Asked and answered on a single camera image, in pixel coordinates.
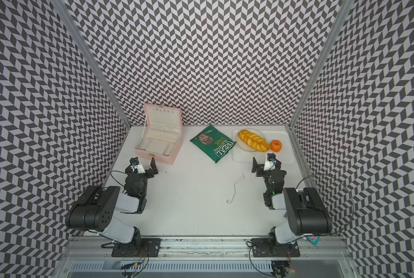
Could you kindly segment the pink jewelry box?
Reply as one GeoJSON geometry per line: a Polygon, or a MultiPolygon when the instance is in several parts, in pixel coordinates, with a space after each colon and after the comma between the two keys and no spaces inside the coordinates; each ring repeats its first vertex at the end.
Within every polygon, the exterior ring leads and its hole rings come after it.
{"type": "Polygon", "coordinates": [[[146,126],[135,147],[138,156],[174,164],[182,147],[182,111],[179,108],[145,104],[146,126]]]}

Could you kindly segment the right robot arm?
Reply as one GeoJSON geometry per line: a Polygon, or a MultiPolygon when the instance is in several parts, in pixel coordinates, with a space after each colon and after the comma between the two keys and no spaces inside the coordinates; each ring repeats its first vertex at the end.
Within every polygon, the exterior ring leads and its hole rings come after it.
{"type": "Polygon", "coordinates": [[[322,236],[332,231],[332,219],[318,191],[312,187],[297,189],[285,186],[287,171],[275,154],[268,154],[264,163],[252,159],[251,172],[263,179],[266,191],[263,200],[270,210],[285,212],[286,222],[272,227],[268,245],[293,244],[304,237],[322,236]]]}

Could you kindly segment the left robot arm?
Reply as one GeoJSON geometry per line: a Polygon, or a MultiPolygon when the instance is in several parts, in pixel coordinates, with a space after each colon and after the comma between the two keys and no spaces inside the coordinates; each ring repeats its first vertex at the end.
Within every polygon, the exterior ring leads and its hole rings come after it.
{"type": "Polygon", "coordinates": [[[153,158],[145,169],[138,157],[131,158],[122,186],[88,186],[65,217],[67,228],[92,232],[112,241],[113,256],[140,254],[147,250],[139,228],[122,222],[115,212],[141,214],[147,203],[148,180],[158,174],[153,158]]]}

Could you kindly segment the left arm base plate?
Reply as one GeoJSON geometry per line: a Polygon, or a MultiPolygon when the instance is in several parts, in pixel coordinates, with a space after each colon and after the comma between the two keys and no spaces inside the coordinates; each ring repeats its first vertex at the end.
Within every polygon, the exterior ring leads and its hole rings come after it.
{"type": "Polygon", "coordinates": [[[141,244],[115,244],[112,257],[114,258],[139,258],[139,257],[158,257],[161,247],[160,238],[144,238],[141,239],[141,244]]]}

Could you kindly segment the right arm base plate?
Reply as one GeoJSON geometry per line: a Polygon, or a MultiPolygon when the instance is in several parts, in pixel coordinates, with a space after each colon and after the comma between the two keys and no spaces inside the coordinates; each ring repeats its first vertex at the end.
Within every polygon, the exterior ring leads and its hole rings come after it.
{"type": "Polygon", "coordinates": [[[295,244],[271,244],[267,238],[253,238],[248,242],[252,254],[257,258],[300,257],[300,249],[295,244]]]}

